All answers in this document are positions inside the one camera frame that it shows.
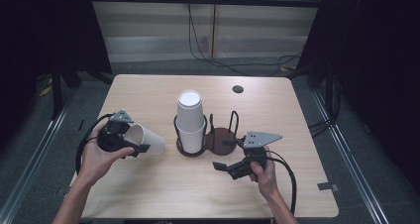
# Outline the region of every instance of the small round hole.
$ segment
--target small round hole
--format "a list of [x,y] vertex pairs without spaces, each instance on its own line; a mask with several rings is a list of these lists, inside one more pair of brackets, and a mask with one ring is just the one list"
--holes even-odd
[[232,90],[234,90],[234,92],[236,92],[236,93],[242,93],[242,92],[244,92],[244,87],[243,86],[240,86],[240,85],[235,85],[232,88]]

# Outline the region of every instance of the stacked paper cup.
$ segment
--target stacked paper cup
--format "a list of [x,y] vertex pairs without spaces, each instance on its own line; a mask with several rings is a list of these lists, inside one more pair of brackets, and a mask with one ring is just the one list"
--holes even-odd
[[185,152],[194,154],[201,150],[205,121],[201,96],[197,91],[187,89],[179,94],[176,128]]

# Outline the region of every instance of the table top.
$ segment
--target table top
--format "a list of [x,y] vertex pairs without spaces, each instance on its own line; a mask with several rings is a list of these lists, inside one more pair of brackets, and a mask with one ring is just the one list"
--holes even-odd
[[[244,92],[235,93],[235,85]],[[272,218],[256,183],[248,177],[232,180],[212,166],[212,162],[241,161],[242,149],[237,147],[227,156],[206,151],[196,158],[178,151],[173,118],[178,94],[184,89],[200,93],[204,114],[207,118],[213,114],[215,128],[228,128],[235,110],[238,137],[249,131],[283,136],[268,146],[288,162],[296,176],[296,217],[338,215],[332,191],[318,189],[317,183],[328,180],[287,78],[124,74],[115,77],[99,116],[125,109],[136,124],[165,139],[165,152],[116,161],[91,189],[83,218]],[[276,177],[290,205],[290,177],[278,164]]]

